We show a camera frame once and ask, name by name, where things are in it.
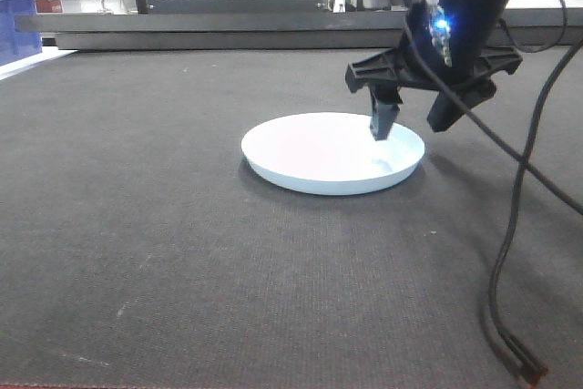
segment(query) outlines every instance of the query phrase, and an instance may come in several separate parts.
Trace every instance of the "cable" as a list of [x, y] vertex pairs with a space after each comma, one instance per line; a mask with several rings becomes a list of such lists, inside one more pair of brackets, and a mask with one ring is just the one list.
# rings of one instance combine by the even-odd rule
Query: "cable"
[[547, 374], [548, 369], [505, 327], [504, 322], [502, 321], [502, 317], [500, 316], [497, 302], [498, 281], [500, 279], [500, 273], [502, 272], [504, 262], [506, 261], [506, 256], [510, 250], [510, 245], [512, 244], [512, 240], [514, 239], [514, 235], [517, 229], [522, 185], [524, 182], [525, 173], [527, 171], [527, 163], [530, 160], [530, 156], [532, 155], [532, 151], [535, 146], [535, 140], [537, 139], [538, 125], [540, 123], [540, 117], [542, 115], [543, 108], [547, 102], [548, 94], [550, 93], [551, 88], [555, 85], [560, 74], [563, 72], [573, 56], [575, 56], [575, 54], [581, 49], [581, 47], [583, 47], [583, 39], [572, 46], [567, 51], [567, 53], [563, 55], [557, 66], [553, 69], [553, 72], [548, 77], [545, 85], [542, 87], [540, 94], [538, 95], [537, 103], [535, 104], [535, 109], [533, 111], [532, 119], [530, 122], [530, 128], [528, 129], [527, 143], [522, 154], [522, 159], [518, 164], [518, 170], [512, 188], [510, 218], [508, 220], [506, 236], [496, 258], [496, 263], [492, 270], [492, 276], [490, 277], [490, 283], [488, 286], [488, 304], [490, 307], [492, 322], [494, 323], [496, 330], [506, 345], [508, 345], [513, 353], [515, 353], [517, 357], [520, 358], [521, 362], [527, 368], [531, 380], [530, 383], [532, 384], [536, 384], [540, 377]]
[[[413, 40], [413, 34], [409, 24], [404, 21], [404, 31], [409, 38], [409, 41]], [[413, 53], [417, 63], [425, 71], [425, 73], [439, 86], [441, 91], [445, 93], [447, 97], [462, 111], [466, 116], [468, 116], [487, 136], [489, 136], [502, 150], [505, 151], [514, 160], [520, 162], [522, 156], [510, 145], [508, 145], [500, 136], [497, 135], [486, 123], [482, 121], [463, 101], [460, 97], [452, 90], [442, 79], [428, 66], [425, 61], [421, 58], [417, 47], [411, 44]], [[545, 176], [540, 170], [538, 170], [533, 164], [527, 163], [527, 170], [540, 181], [551, 193], [553, 193], [557, 198], [565, 202], [571, 209], [583, 216], [583, 205], [578, 203], [576, 200], [571, 198], [564, 190], [560, 189], [553, 181], [551, 181], [547, 176]]]
[[502, 27], [502, 30], [504, 31], [504, 33], [506, 34], [506, 36], [510, 40], [510, 43], [512, 44], [512, 46], [514, 46], [520, 52], [524, 52], [527, 54], [537, 54], [539, 52], [543, 52], [545, 50], [550, 49], [551, 47], [555, 47], [556, 45], [558, 45], [561, 42], [561, 40], [563, 39], [563, 37], [565, 36], [565, 33], [567, 32], [567, 25], [568, 25], [567, 5], [565, 4], [565, 0], [558, 0], [558, 1], [561, 3], [561, 13], [563, 15], [563, 26], [561, 26], [561, 32], [559, 33], [558, 37], [554, 41], [552, 41], [551, 43], [548, 43], [546, 45], [543, 45], [541, 47], [534, 47], [533, 48], [533, 47], [522, 46], [521, 44], [519, 44], [512, 37], [512, 34], [510, 34], [510, 29], [508, 29], [508, 24], [506, 23], [506, 20], [504, 20], [503, 18], [500, 18], [498, 20], [498, 23], [500, 23], [500, 27]]
[[522, 376], [527, 379], [534, 387], [540, 378], [548, 373], [548, 368], [538, 360], [538, 358], [530, 352], [530, 350], [512, 334], [504, 325], [502, 318], [499, 313], [499, 308], [497, 304], [497, 285], [500, 278], [500, 273], [504, 266], [506, 256], [510, 250], [512, 240], [514, 239], [514, 234], [517, 227], [518, 212], [520, 207], [520, 196], [522, 193], [522, 185], [524, 182], [524, 176], [527, 170], [529, 170], [533, 175], [535, 175], [538, 180], [540, 180], [549, 190], [551, 190], [556, 196], [564, 200], [569, 206], [576, 210], [579, 214], [583, 215], [583, 208], [576, 201], [571, 199], [562, 190], [556, 190], [557, 187], [550, 181], [545, 175], [539, 173], [536, 168], [530, 165], [529, 160], [532, 155], [532, 151], [535, 145], [535, 140], [537, 137], [538, 125], [540, 122], [540, 117], [542, 115], [543, 107], [547, 101], [548, 94], [551, 88], [556, 83], [558, 77], [563, 72], [565, 67], [568, 65], [570, 60], [575, 56], [575, 54], [583, 47], [583, 39], [578, 43], [573, 45], [565, 55], [560, 59], [557, 66], [553, 69], [553, 72], [548, 77], [545, 85], [542, 87], [540, 94], [537, 98], [537, 103], [535, 104], [535, 109], [533, 111], [533, 116], [531, 119], [531, 124], [528, 130], [527, 143], [522, 155], [519, 155], [515, 150], [513, 150], [509, 145], [506, 144], [495, 132], [493, 132], [480, 118], [478, 118], [473, 111], [468, 108], [464, 102], [459, 98], [459, 96], [447, 85], [440, 77], [429, 67], [425, 61], [422, 59], [416, 45], [413, 43], [413, 35], [411, 29], [406, 22], [404, 23], [404, 31], [411, 43], [411, 48], [416, 61], [419, 63], [421, 68], [425, 73], [434, 80], [434, 82], [440, 87], [442, 92], [444, 92], [453, 102], [459, 107], [469, 118], [471, 118], [495, 143], [500, 146], [506, 153], [511, 155], [513, 158], [518, 160], [519, 166], [517, 174], [515, 176], [515, 182], [512, 190], [512, 201], [510, 206], [510, 218], [508, 220], [508, 226], [506, 229], [506, 235], [500, 251], [496, 257], [496, 263], [492, 270], [492, 275], [490, 277], [490, 283], [488, 285], [488, 305], [490, 307], [490, 314], [492, 317], [493, 324], [498, 331], [500, 337], [504, 340], [506, 346], [515, 354], [515, 356], [520, 360], [523, 365]]

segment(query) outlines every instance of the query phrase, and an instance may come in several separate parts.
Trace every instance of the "gray carpet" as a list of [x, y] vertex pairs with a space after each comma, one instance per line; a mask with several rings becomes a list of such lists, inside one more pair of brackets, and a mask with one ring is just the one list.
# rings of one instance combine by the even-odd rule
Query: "gray carpet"
[[[513, 388], [485, 319], [516, 166], [468, 120], [392, 189], [323, 198], [255, 176], [271, 118], [368, 113], [343, 83], [373, 52], [75, 54], [0, 82], [0, 383]], [[527, 56], [478, 113], [519, 148], [562, 49]], [[580, 72], [533, 160], [583, 200]], [[583, 385], [583, 224], [527, 178], [501, 279], [508, 325]]]

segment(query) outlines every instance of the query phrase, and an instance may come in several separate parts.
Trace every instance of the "white plate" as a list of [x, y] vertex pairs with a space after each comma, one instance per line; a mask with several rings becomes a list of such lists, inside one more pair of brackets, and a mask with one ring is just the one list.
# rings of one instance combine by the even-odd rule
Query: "white plate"
[[276, 118], [250, 130], [243, 154], [260, 176], [317, 195], [355, 195], [386, 189], [413, 173], [424, 142], [393, 124], [387, 140], [374, 141], [370, 117], [309, 113]]

